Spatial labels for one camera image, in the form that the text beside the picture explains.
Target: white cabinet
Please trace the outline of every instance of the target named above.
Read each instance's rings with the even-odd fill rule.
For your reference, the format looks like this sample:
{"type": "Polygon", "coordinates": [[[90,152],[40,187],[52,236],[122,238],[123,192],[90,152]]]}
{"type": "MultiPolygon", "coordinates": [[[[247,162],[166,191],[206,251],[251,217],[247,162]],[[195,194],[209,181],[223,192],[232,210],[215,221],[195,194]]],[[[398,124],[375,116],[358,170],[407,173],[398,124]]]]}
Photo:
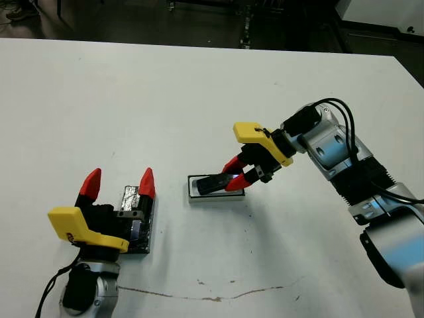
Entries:
{"type": "Polygon", "coordinates": [[[340,0],[336,10],[344,21],[396,27],[424,36],[424,0],[340,0]]]}

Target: dark floor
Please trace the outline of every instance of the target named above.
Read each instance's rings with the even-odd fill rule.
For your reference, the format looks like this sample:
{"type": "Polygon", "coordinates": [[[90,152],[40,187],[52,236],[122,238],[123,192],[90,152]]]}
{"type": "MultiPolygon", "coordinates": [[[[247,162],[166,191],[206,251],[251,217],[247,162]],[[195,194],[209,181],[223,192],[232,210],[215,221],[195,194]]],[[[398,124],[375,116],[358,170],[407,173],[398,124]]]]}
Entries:
{"type": "MultiPolygon", "coordinates": [[[[5,1],[10,0],[0,0],[0,7],[5,7],[5,1]]],[[[5,17],[13,5],[0,9],[0,37],[238,48],[243,35],[243,9],[176,3],[169,12],[166,0],[62,1],[62,19],[56,14],[56,0],[39,0],[40,17],[19,23],[8,24],[5,17]]],[[[388,31],[346,27],[332,6],[311,2],[302,17],[287,9],[277,15],[256,11],[250,24],[250,47],[392,55],[424,86],[424,43],[400,40],[388,31]]]]}

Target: brown stain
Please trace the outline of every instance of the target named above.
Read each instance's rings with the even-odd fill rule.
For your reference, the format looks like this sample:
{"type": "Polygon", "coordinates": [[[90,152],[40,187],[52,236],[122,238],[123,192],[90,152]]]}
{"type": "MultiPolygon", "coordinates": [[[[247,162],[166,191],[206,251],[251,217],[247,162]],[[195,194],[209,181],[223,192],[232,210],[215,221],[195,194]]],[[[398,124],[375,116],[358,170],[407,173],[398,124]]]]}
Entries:
{"type": "Polygon", "coordinates": [[[202,297],[202,298],[198,298],[198,297],[182,297],[182,296],[177,296],[177,295],[168,295],[166,293],[156,293],[155,291],[148,291],[148,290],[140,290],[138,288],[130,288],[130,287],[123,287],[123,286],[118,286],[118,288],[120,290],[129,290],[132,292],[138,292],[138,293],[145,293],[148,295],[155,295],[155,296],[161,296],[161,297],[168,297],[168,298],[177,298],[177,299],[186,299],[186,300],[204,300],[204,301],[213,301],[215,303],[221,303],[224,299],[227,300],[232,300],[232,299],[238,299],[240,297],[246,296],[246,295],[250,295],[253,293],[260,293],[260,292],[265,292],[268,290],[280,290],[283,288],[287,288],[287,287],[292,287],[293,285],[295,285],[298,281],[302,280],[305,276],[299,277],[297,280],[295,280],[293,283],[287,285],[287,286],[273,286],[273,287],[268,287],[268,288],[260,288],[257,290],[250,290],[250,291],[246,291],[245,293],[241,293],[239,295],[236,296],[232,296],[232,297],[202,297]]]}
{"type": "Polygon", "coordinates": [[[209,301],[215,301],[217,303],[220,303],[222,298],[221,297],[215,297],[215,298],[211,298],[211,297],[204,297],[201,300],[209,300],[209,301]]]}
{"type": "Polygon", "coordinates": [[[229,299],[237,299],[245,295],[249,295],[251,293],[265,292],[266,290],[280,290],[282,288],[284,288],[284,286],[275,286],[275,287],[269,287],[269,288],[260,288],[259,290],[250,290],[250,291],[246,291],[245,293],[241,293],[240,295],[230,297],[229,299]]]}

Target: table surface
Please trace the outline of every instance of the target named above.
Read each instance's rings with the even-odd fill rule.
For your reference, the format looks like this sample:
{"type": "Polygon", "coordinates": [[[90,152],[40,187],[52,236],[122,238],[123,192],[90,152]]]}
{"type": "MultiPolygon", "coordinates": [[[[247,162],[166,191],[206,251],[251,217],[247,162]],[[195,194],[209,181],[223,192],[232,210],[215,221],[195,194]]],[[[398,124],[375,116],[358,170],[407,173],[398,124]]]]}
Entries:
{"type": "MultiPolygon", "coordinates": [[[[413,317],[307,155],[244,201],[190,205],[186,190],[187,175],[217,173],[239,153],[234,122],[275,128],[338,97],[377,159],[422,196],[424,90],[395,58],[1,39],[0,70],[2,317],[32,316],[76,255],[47,212],[72,206],[96,167],[98,202],[117,206],[147,166],[152,252],[119,259],[119,285],[145,292],[121,289],[114,317],[413,317]]],[[[66,280],[44,317],[58,316],[66,280]]]]}

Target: black cable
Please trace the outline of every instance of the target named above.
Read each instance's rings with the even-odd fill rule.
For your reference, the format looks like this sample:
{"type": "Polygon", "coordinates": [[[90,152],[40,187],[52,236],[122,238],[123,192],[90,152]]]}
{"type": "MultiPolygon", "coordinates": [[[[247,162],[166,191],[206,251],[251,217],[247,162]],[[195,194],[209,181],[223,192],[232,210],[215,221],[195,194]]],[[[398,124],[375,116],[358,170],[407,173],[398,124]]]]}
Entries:
{"type": "MultiPolygon", "coordinates": [[[[316,107],[316,106],[318,106],[322,103],[328,103],[328,104],[336,107],[342,113],[343,118],[344,118],[344,122],[345,122],[345,126],[346,126],[346,147],[347,147],[347,150],[348,150],[348,153],[349,153],[350,161],[352,162],[352,166],[357,165],[359,163],[358,155],[356,153],[356,150],[355,151],[353,150],[353,148],[356,148],[356,147],[355,147],[355,141],[354,141],[355,140],[355,133],[354,133],[354,119],[353,119],[352,112],[350,111],[348,105],[344,101],[337,99],[337,98],[332,98],[332,97],[321,99],[320,101],[314,102],[311,106],[316,107]],[[347,124],[347,117],[346,117],[345,113],[342,111],[342,109],[338,105],[335,105],[333,103],[333,101],[342,105],[343,108],[345,109],[345,111],[348,114],[350,126],[351,126],[350,144],[348,142],[349,125],[347,124]]],[[[404,204],[410,204],[410,205],[412,205],[412,204],[424,204],[424,199],[415,199],[415,198],[412,198],[412,197],[406,197],[406,196],[403,196],[403,195],[399,195],[399,194],[390,192],[390,191],[380,187],[379,185],[375,184],[371,180],[369,180],[369,181],[372,184],[372,186],[375,187],[378,190],[378,194],[380,194],[382,197],[388,197],[389,199],[392,199],[394,201],[404,203],[404,204]]]]}
{"type": "Polygon", "coordinates": [[[77,263],[78,259],[81,256],[81,251],[82,249],[79,250],[77,257],[75,257],[75,260],[72,261],[71,264],[69,264],[66,267],[63,267],[61,269],[58,270],[57,274],[54,275],[47,283],[46,288],[44,289],[42,296],[41,296],[41,300],[40,303],[38,304],[38,309],[37,312],[35,314],[35,318],[40,318],[41,317],[41,309],[42,309],[42,305],[44,303],[44,300],[46,300],[48,293],[50,293],[50,291],[53,289],[54,284],[56,283],[56,278],[59,277],[62,274],[65,274],[66,272],[69,272],[77,263]]]}

